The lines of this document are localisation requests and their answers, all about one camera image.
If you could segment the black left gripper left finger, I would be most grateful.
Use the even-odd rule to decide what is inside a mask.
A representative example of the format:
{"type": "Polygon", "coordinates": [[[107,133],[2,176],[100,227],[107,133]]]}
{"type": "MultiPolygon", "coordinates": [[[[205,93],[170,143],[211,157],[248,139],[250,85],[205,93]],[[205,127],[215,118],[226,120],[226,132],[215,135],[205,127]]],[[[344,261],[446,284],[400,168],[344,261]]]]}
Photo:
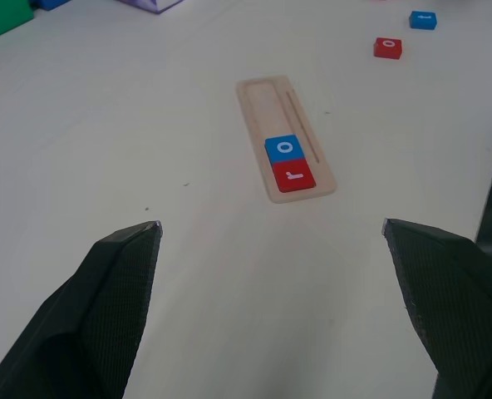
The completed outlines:
{"type": "Polygon", "coordinates": [[[145,330],[158,221],[95,242],[0,362],[0,399],[122,399],[145,330]]]}

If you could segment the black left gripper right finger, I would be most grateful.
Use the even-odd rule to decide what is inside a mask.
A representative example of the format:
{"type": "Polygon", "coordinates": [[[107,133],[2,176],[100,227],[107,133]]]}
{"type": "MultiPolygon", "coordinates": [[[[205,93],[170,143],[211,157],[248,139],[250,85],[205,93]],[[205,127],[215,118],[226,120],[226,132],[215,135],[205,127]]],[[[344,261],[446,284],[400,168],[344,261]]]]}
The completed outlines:
{"type": "Polygon", "coordinates": [[[412,326],[437,371],[432,399],[492,399],[492,262],[473,241],[386,219],[412,326]]]}

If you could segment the red letter tile o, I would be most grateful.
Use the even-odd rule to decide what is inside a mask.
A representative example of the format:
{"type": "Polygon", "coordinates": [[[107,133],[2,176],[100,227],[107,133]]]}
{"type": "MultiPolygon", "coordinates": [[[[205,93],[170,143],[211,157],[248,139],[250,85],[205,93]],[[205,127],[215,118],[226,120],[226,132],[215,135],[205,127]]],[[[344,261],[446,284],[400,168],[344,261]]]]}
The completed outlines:
{"type": "Polygon", "coordinates": [[[374,57],[399,60],[403,53],[402,40],[388,37],[378,37],[374,42],[374,57]]]}

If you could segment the red letter tile r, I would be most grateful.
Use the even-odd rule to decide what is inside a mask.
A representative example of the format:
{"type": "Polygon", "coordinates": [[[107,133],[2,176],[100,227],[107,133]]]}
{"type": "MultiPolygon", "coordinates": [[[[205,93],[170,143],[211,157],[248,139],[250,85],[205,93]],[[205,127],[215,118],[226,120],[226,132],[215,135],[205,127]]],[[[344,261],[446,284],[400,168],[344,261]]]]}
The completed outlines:
{"type": "Polygon", "coordinates": [[[283,193],[308,190],[316,186],[305,159],[285,160],[272,165],[278,190],[283,193]]]}

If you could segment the blue letter tile o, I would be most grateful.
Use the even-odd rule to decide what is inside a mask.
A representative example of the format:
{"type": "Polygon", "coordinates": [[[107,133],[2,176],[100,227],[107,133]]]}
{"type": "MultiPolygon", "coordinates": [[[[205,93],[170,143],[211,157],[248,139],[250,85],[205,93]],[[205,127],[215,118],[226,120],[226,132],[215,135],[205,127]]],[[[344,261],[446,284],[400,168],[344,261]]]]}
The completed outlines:
{"type": "Polygon", "coordinates": [[[295,135],[267,138],[264,142],[271,165],[279,162],[304,159],[303,148],[295,135]]]}

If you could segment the wooden letter tray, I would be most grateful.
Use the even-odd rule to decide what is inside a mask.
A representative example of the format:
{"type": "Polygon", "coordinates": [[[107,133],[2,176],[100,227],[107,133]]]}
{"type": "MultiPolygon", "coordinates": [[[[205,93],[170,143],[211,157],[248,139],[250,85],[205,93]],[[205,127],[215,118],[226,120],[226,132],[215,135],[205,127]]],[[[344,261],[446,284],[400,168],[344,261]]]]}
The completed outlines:
{"type": "Polygon", "coordinates": [[[237,95],[268,197],[274,203],[287,203],[332,194],[336,181],[289,78],[270,76],[241,81],[237,95]],[[299,139],[316,181],[314,188],[290,193],[278,190],[264,142],[281,135],[299,139]]]}

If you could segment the purple and white box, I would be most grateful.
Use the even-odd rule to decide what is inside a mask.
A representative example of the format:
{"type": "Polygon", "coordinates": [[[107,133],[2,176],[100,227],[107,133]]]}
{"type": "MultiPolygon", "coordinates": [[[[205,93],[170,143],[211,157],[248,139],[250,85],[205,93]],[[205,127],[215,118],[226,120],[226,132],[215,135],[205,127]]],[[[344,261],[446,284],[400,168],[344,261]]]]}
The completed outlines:
{"type": "Polygon", "coordinates": [[[146,12],[161,14],[184,0],[118,0],[131,7],[139,8],[146,12]]]}

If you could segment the green plastic bin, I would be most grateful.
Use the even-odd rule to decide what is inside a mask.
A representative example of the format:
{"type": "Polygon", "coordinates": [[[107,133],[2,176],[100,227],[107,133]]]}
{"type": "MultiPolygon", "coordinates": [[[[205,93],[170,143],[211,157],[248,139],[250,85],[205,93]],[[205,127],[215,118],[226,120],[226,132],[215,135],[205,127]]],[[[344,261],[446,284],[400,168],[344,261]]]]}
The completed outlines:
{"type": "Polygon", "coordinates": [[[32,19],[28,0],[0,0],[0,35],[32,19]]]}

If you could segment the blue plastic bin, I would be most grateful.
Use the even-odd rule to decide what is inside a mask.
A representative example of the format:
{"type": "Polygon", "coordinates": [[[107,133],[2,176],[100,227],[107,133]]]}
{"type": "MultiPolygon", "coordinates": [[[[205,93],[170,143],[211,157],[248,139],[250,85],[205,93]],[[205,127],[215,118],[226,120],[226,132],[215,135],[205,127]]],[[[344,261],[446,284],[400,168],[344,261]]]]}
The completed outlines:
{"type": "Polygon", "coordinates": [[[70,0],[28,0],[28,3],[31,5],[32,8],[37,8],[44,11],[51,11],[69,1],[70,0]]]}

